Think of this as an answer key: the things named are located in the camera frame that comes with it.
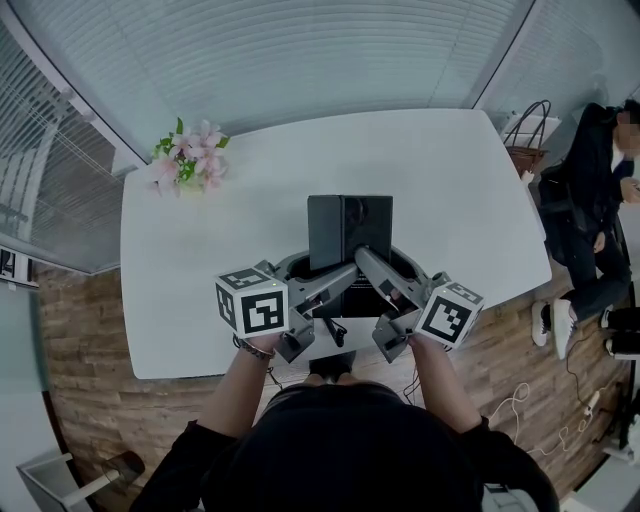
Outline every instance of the handbag handle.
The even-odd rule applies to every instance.
[[[544,129],[545,129],[545,126],[546,126],[546,123],[547,123],[547,118],[549,117],[549,112],[551,111],[551,102],[549,100],[536,101],[536,102],[532,103],[531,105],[529,105],[527,110],[524,111],[524,114],[522,114],[522,117],[513,126],[513,128],[511,128],[511,131],[507,135],[507,138],[504,139],[504,145],[505,146],[507,145],[507,141],[511,138],[512,135],[513,135],[513,143],[511,144],[511,146],[513,147],[513,146],[516,145],[516,140],[518,138],[518,134],[520,132],[520,128],[522,127],[522,123],[525,121],[525,119],[527,119],[527,117],[529,117],[531,114],[533,114],[537,110],[538,107],[542,107],[542,120],[540,121],[540,123],[538,123],[538,126],[534,130],[533,135],[531,136],[531,139],[529,140],[529,143],[527,144],[527,147],[528,148],[531,147],[531,143],[533,142],[533,140],[535,139],[536,135],[538,134],[538,131],[540,131],[540,142],[538,142],[538,150],[540,150],[540,148],[542,146],[542,139],[544,139]]]

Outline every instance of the flower bouquet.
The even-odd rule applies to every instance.
[[[151,189],[160,195],[171,190],[179,197],[181,190],[205,192],[219,187],[229,167],[223,156],[228,142],[219,126],[202,121],[200,133],[195,133],[178,118],[175,133],[170,132],[153,150]]]

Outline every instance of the power plug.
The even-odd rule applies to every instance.
[[[589,400],[589,403],[584,408],[584,415],[585,416],[593,416],[593,409],[595,408],[596,404],[598,403],[598,400],[600,400],[600,391],[596,391],[593,394],[593,396],[591,397],[591,400]]]

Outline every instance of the black box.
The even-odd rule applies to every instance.
[[[391,196],[309,196],[309,265],[312,271],[354,261],[366,245],[391,258]],[[314,311],[319,318],[376,317],[389,309],[364,274],[340,299]]]

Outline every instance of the brown handbag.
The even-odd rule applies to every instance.
[[[520,128],[524,120],[533,114],[538,107],[542,108],[542,121],[538,124],[533,135],[531,135],[531,139],[526,146],[516,146],[516,140],[518,139],[518,133],[520,132]],[[551,102],[549,100],[536,101],[532,103],[527,110],[525,110],[524,114],[520,120],[515,124],[515,126],[511,129],[507,138],[504,139],[504,145],[507,147],[507,152],[513,161],[513,165],[516,167],[518,171],[518,176],[522,176],[522,174],[526,171],[531,173],[536,171],[536,166],[544,155],[546,151],[540,149],[542,146],[542,140],[544,139],[544,128],[547,122],[547,118],[549,117],[549,111],[551,110]],[[540,141],[538,142],[537,148],[532,148],[531,144],[535,139],[536,135],[540,132]],[[507,142],[513,135],[513,144],[511,146],[507,146]]]

